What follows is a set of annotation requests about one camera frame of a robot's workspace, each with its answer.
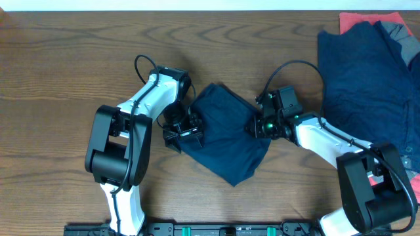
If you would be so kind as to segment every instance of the green connector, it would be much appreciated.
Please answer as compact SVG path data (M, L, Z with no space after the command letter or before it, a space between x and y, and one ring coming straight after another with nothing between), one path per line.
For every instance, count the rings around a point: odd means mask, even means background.
M191 228L190 227L183 227L182 228L182 236L191 236Z
M267 227L267 236L276 236L276 228Z

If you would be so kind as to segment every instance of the gray cloth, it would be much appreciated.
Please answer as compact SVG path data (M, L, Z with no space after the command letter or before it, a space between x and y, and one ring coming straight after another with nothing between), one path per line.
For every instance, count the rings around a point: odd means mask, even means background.
M401 57L408 66L420 52L420 43L418 40L408 33L407 28L403 24L392 22L381 22L382 26L389 33L391 39L394 39L401 44Z

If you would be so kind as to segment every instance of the navy blue shirt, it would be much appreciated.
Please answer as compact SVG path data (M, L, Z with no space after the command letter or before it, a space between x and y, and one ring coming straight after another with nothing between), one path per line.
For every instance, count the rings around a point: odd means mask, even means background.
M407 67L380 22L318 35L325 118L370 142L391 142L420 171L420 55Z
M271 139L256 139L244 128L257 110L221 86L210 84L191 106L204 125L203 147L195 140L179 142L183 152L232 186L254 175Z

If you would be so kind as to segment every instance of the folded shirt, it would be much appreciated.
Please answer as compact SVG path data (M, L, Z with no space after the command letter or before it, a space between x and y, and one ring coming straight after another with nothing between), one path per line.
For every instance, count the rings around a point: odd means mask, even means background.
M318 35L325 117L370 142L393 143L420 170L420 55L407 67L402 46L377 22Z

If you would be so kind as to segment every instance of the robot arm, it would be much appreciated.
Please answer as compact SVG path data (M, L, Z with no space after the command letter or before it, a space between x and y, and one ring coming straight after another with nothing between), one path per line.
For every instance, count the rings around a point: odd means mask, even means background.
M320 220L323 235L365 234L410 216L412 207L403 186L376 160L381 158L393 167L415 201L400 155L392 144L358 140L314 113L304 114L293 87L262 94L257 103L262 114L246 126L248 133L256 138L286 138L337 168L343 208ZM368 174L384 176L384 182L371 186Z
M148 167L152 123L161 113L164 114L165 127L168 128L166 132L172 137L166 140L165 144L174 149L177 148L173 147L176 144L175 138L186 130L195 129L188 131L188 135L182 135L182 138L190 136L196 138L202 134L202 127L194 126L200 123L196 122L196 115L194 120L190 119L182 104L191 85L188 72L164 67L157 69L158 71L150 72L148 82L131 99L116 108L103 105L98 109L87 150L86 171L93 173L95 181L100 183L106 194L112 217L110 227L123 235L138 235L144 223L139 184ZM159 81L153 87L157 72ZM146 95L140 100L134 112L133 162L129 166L130 143L126 147L111 142L109 136L129 137L130 114L134 101L144 93ZM122 185L123 191L116 193L114 199L111 191L115 191L121 185L127 168L130 169L128 181Z

